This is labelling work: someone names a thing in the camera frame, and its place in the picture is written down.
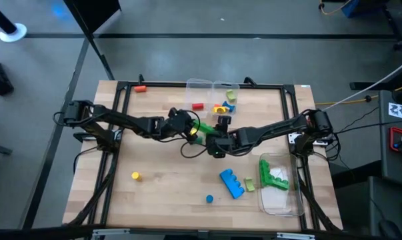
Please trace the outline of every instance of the transparent plastic bin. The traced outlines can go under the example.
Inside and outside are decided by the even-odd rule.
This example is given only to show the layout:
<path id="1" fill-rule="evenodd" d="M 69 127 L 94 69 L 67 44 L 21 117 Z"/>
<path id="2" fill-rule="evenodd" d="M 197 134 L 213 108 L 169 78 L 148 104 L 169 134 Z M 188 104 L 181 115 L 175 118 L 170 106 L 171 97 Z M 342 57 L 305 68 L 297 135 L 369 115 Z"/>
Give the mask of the transparent plastic bin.
<path id="1" fill-rule="evenodd" d="M 202 111 L 194 111 L 200 118 L 205 118 L 212 109 L 211 96 L 213 82 L 202 79 L 189 79 L 186 83 L 185 109 L 192 110 L 192 104 L 203 103 Z"/>
<path id="2" fill-rule="evenodd" d="M 258 191 L 259 205 L 262 211 L 279 216 L 300 216 L 304 214 L 299 180 L 297 178 L 296 156 L 291 154 L 278 155 L 264 153 L 260 156 L 260 160 L 262 159 L 269 163 L 270 174 L 282 180 L 287 180 L 289 183 L 288 190 L 281 190 L 272 186 L 260 188 Z M 257 180 L 260 187 L 259 164 L 257 164 L 257 169 Z"/>
<path id="3" fill-rule="evenodd" d="M 228 90 L 232 90 L 234 96 L 236 97 L 236 100 L 234 102 L 230 102 L 227 98 L 226 92 Z M 226 112 L 226 113 L 214 113 L 213 110 L 211 109 L 211 113 L 213 115 L 230 115 L 233 116 L 236 111 L 237 111 L 237 102 L 238 102 L 238 91 L 239 91 L 239 84 L 237 83 L 226 83 L 222 81 L 215 81 L 213 84 L 213 103 L 212 107 L 214 107 L 214 104 L 220 104 L 222 105 L 225 101 L 230 104 L 234 105 L 235 109 L 232 112 Z"/>

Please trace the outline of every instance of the concrete floor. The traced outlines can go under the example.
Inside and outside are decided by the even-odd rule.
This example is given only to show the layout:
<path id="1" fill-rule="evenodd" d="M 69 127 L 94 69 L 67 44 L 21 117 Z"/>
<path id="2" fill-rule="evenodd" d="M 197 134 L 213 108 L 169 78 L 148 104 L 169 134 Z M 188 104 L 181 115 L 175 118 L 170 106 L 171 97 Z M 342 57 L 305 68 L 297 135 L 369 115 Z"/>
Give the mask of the concrete floor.
<path id="1" fill-rule="evenodd" d="M 324 16 L 316 0 L 126 0 L 98 33 L 273 33 L 390 34 L 382 13 L 347 19 L 340 12 Z M 326 8 L 338 7 L 327 3 Z M 402 28 L 397 2 L 391 12 Z M 12 21 L 30 33 L 81 33 L 62 1 L 0 1 Z M 51 116 L 60 109 L 75 70 L 83 39 L 24 39 L 0 42 L 0 62 L 15 92 L 0 97 L 0 228 L 21 226 L 34 181 L 53 130 Z M 316 102 L 338 101 L 354 93 L 350 81 L 376 81 L 402 64 L 394 41 L 284 39 L 98 39 L 116 79 L 185 81 L 195 77 L 242 82 L 304 84 Z M 107 79 L 90 47 L 74 99 L 94 98 L 98 80 Z M 330 118 L 339 130 L 377 106 L 338 106 Z M 378 122 L 378 112 L 358 125 Z M 58 226 L 72 182 L 72 160 L 81 144 L 65 129 L 34 227 Z M 379 156 L 379 130 L 368 128 L 341 136 L 342 159 L 350 167 Z M 353 139 L 364 140 L 361 146 Z"/>

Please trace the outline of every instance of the orange block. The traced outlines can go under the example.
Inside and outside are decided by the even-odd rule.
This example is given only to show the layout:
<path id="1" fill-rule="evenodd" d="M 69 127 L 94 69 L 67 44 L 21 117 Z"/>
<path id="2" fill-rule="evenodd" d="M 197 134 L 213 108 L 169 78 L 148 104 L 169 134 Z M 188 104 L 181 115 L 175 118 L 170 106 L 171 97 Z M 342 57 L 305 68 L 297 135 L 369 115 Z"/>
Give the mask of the orange block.
<path id="1" fill-rule="evenodd" d="M 134 87 L 134 91 L 136 93 L 142 93 L 142 92 L 145 92 L 146 90 L 147 90 L 147 87 L 144 85 Z"/>

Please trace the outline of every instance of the white label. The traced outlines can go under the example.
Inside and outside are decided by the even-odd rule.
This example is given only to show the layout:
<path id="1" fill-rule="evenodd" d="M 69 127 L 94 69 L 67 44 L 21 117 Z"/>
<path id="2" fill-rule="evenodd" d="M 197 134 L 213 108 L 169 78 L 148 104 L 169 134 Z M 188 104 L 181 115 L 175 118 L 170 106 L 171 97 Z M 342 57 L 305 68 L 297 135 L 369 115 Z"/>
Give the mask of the white label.
<path id="1" fill-rule="evenodd" d="M 402 118 L 402 105 L 396 103 L 389 103 L 389 115 Z"/>

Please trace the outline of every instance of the wooden table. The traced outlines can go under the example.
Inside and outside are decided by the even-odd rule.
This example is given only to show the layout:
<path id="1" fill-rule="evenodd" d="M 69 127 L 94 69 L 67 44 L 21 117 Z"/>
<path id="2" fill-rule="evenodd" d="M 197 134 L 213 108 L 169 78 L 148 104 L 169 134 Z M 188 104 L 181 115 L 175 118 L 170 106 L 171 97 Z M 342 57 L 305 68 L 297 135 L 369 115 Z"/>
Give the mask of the wooden table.
<path id="1" fill-rule="evenodd" d="M 94 102 L 112 108 L 116 84 L 116 81 L 100 81 Z M 296 85 L 295 90 L 300 111 L 315 108 L 309 86 Z M 167 117 L 171 107 L 183 108 L 184 101 L 184 88 L 148 87 L 146 93 L 131 90 L 128 114 L 135 117 Z M 287 102 L 291 109 L 289 97 Z M 282 120 L 279 91 L 240 89 L 237 113 L 232 118 L 230 129 L 260 127 Z M 212 120 L 202 121 L 210 125 L 215 124 Z M 182 144 L 182 141 L 160 143 L 138 137 L 130 130 L 124 131 L 107 218 L 108 227 L 300 230 L 298 217 L 278 217 L 262 212 L 257 191 L 245 192 L 240 198 L 233 199 L 219 177 L 220 172 L 231 168 L 244 186 L 244 177 L 256 177 L 255 164 L 258 164 L 262 153 L 288 154 L 289 146 L 285 136 L 264 141 L 246 156 L 226 156 L 224 159 L 214 159 L 206 153 L 194 159 L 185 159 L 179 152 Z M 84 142 L 82 150 L 94 146 L 94 141 Z M 186 147 L 186 155 L 193 155 L 202 150 L 201 146 Z M 325 154 L 324 148 L 316 147 L 315 151 Z M 100 158 L 100 151 L 80 156 L 63 218 L 64 223 L 72 220 L 92 196 Z M 309 167 L 317 202 L 332 222 L 342 228 L 328 163 L 312 155 L 309 157 Z M 133 171 L 140 172 L 142 182 L 131 178 Z M 212 204 L 205 202 L 208 194 L 214 196 Z M 307 226 L 312 228 L 308 204 L 306 200 L 304 202 Z M 102 206 L 103 199 L 99 201 L 96 223 L 99 222 Z"/>

